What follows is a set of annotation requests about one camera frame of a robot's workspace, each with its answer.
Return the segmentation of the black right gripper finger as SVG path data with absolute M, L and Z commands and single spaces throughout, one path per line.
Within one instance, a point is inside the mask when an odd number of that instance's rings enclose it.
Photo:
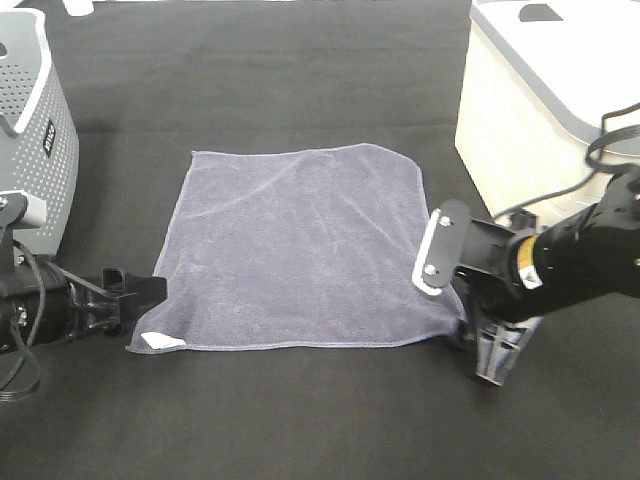
M 475 350 L 476 375 L 479 378 L 502 386 L 543 318 L 507 322 L 484 312 L 472 297 L 466 282 L 454 279 L 453 288 L 464 311 L 453 339 L 461 348 Z

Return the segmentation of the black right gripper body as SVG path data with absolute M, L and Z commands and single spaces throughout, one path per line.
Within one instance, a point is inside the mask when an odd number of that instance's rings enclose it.
M 453 278 L 470 323 L 520 323 L 538 315 L 516 267 L 518 247 L 536 234 L 537 216 L 518 209 L 509 220 L 507 227 L 470 221 Z

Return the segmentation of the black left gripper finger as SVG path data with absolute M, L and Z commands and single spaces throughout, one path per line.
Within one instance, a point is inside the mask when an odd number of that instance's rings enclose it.
M 102 280 L 109 294 L 108 323 L 104 328 L 108 336 L 128 335 L 145 313 L 167 299 L 167 280 L 163 277 L 140 277 L 123 269 L 107 268 Z

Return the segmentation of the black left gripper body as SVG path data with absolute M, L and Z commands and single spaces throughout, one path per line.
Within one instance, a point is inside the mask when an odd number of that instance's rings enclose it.
M 17 343 L 9 333 L 10 320 L 26 312 L 19 332 L 26 340 L 36 330 L 35 345 L 57 340 L 76 339 L 93 332 L 120 336 L 125 332 L 119 313 L 119 297 L 125 294 L 125 271 L 116 268 L 103 270 L 102 279 L 76 276 L 44 258 L 36 265 L 44 281 L 45 295 L 33 270 L 26 262 L 1 263 L 1 351 L 17 350 Z

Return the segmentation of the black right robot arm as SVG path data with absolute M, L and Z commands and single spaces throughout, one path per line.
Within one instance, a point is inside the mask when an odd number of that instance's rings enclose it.
M 476 374 L 502 385 L 545 315 L 611 293 L 639 295 L 639 175 L 615 175 L 601 200 L 536 233 L 471 220 L 455 262 Z

